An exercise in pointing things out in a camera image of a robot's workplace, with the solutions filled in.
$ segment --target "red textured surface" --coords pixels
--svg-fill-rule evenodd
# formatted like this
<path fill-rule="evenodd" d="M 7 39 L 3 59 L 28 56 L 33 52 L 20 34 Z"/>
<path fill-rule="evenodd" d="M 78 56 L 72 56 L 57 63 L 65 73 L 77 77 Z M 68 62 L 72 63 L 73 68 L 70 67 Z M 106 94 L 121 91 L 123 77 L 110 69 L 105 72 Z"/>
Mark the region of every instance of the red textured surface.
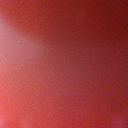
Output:
<path fill-rule="evenodd" d="M 0 128 L 127 128 L 127 6 L 0 0 Z"/>

